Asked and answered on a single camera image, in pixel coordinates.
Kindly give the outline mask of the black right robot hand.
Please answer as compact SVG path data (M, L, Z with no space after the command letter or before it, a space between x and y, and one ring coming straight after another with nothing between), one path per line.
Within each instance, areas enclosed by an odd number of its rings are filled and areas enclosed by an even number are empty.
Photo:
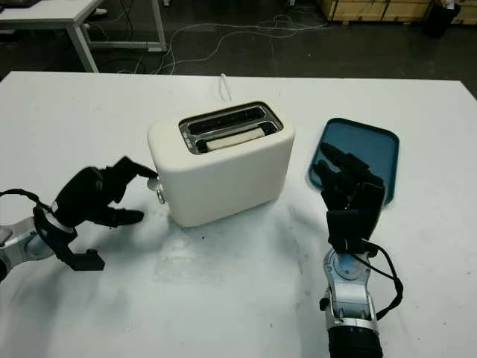
M325 158L312 168L322 184L330 243L368 240L385 201L385 182L353 154L327 142L322 142L319 149Z

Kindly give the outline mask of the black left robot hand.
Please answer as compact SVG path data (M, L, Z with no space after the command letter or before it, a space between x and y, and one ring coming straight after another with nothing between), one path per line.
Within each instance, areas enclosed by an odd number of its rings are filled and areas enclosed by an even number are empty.
M102 169L81 169L60 191L51 206L53 216L64 226L76 227L84 221L108 227L136 224L144 213L140 210L115 209L127 185L135 177L156 178L157 173L128 157Z

